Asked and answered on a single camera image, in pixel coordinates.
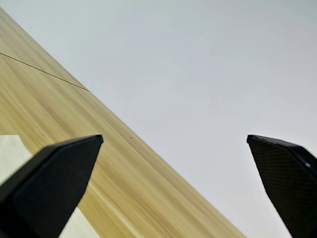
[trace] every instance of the light wood surface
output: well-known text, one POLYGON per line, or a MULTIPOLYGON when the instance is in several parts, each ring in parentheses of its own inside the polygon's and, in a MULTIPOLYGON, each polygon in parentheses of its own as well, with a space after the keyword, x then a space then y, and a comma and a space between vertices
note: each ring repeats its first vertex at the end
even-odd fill
MULTIPOLYGON (((3 12, 2 25, 20 31, 3 12)), ((50 57, 20 44, 25 57, 41 54, 43 62, 50 57)), ((10 54, 13 46, 5 47, 10 54)), ((0 55, 0 134, 18 134, 32 154, 58 141, 104 136, 79 205, 101 237, 244 237, 89 91, 4 55, 0 55)))
POLYGON ((85 88, 0 7, 0 53, 85 88))

